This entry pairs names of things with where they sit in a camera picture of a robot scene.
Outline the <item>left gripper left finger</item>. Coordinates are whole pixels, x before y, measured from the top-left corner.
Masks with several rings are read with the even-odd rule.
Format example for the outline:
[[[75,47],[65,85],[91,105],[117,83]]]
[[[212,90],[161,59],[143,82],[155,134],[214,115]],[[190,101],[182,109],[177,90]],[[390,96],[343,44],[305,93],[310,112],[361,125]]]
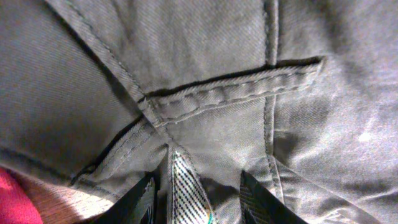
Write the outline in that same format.
[[[93,224],[153,224],[155,181],[147,175]]]

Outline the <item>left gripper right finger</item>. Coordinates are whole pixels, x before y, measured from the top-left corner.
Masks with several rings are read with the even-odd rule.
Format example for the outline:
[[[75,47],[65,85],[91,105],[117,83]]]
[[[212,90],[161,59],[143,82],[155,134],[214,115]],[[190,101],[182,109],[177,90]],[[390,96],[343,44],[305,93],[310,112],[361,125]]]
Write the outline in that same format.
[[[244,170],[239,201],[245,224],[307,224]]]

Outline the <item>grey shorts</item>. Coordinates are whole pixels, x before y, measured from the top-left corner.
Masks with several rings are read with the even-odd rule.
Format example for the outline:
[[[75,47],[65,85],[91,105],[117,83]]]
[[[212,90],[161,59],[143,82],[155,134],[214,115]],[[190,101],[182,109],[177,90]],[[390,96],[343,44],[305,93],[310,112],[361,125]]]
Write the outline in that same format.
[[[1,165],[156,223],[397,222],[396,1],[2,1]]]

